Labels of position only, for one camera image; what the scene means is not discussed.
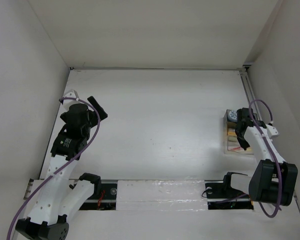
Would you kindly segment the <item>orange thin pen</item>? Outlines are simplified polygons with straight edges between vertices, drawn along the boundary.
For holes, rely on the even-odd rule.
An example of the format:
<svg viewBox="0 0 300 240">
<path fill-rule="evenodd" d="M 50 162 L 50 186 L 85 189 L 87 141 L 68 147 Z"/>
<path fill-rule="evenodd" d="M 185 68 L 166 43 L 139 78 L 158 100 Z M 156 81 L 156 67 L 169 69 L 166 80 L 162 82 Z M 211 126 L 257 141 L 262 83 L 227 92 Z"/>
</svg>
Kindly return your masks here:
<svg viewBox="0 0 300 240">
<path fill-rule="evenodd" d="M 231 152 L 238 152 L 238 151 L 241 151 L 241 150 L 242 150 L 241 147 L 234 147 L 234 148 L 229 149 L 228 151 L 231 151 Z"/>
</svg>

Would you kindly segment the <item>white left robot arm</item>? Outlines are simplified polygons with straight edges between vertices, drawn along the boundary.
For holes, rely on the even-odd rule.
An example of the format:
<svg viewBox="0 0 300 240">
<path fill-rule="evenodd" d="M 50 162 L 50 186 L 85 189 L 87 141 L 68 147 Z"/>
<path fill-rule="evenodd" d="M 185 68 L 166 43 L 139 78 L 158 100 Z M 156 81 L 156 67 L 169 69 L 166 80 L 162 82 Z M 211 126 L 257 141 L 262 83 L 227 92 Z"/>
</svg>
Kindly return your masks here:
<svg viewBox="0 0 300 240">
<path fill-rule="evenodd" d="M 70 175 L 82 153 L 91 145 L 100 123 L 108 117 L 93 96 L 87 101 L 64 96 L 66 112 L 60 118 L 64 125 L 51 148 L 51 158 L 44 181 L 24 201 L 9 227 L 28 240 L 64 240 L 69 233 L 69 222 L 88 198 L 99 198 L 102 193 L 100 176 L 83 173 L 77 183 L 69 186 Z"/>
</svg>

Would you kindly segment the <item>clear plastic container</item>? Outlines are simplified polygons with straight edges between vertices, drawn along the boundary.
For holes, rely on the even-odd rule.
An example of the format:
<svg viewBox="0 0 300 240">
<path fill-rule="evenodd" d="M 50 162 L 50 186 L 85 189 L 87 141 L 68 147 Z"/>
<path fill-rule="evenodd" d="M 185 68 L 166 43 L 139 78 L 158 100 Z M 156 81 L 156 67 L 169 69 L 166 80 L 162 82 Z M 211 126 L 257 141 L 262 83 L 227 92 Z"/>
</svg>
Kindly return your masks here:
<svg viewBox="0 0 300 240">
<path fill-rule="evenodd" d="M 252 149 L 250 147 L 244 150 L 237 141 L 225 141 L 224 142 L 224 153 L 225 154 L 241 154 L 241 155 L 252 155 Z"/>
</svg>

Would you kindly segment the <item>aluminium front rail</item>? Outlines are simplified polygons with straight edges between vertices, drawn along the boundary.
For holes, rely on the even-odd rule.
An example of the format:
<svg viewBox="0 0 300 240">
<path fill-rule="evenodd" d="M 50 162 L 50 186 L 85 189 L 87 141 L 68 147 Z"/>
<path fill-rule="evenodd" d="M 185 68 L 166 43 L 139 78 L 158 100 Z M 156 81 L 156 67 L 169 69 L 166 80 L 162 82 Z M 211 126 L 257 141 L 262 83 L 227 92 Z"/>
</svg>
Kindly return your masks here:
<svg viewBox="0 0 300 240">
<path fill-rule="evenodd" d="M 237 190 L 218 193 L 221 181 L 203 180 L 119 180 L 103 182 L 97 194 L 88 196 L 84 184 L 74 183 L 85 200 L 80 210 L 200 212 L 205 210 L 253 210 L 248 196 Z"/>
</svg>

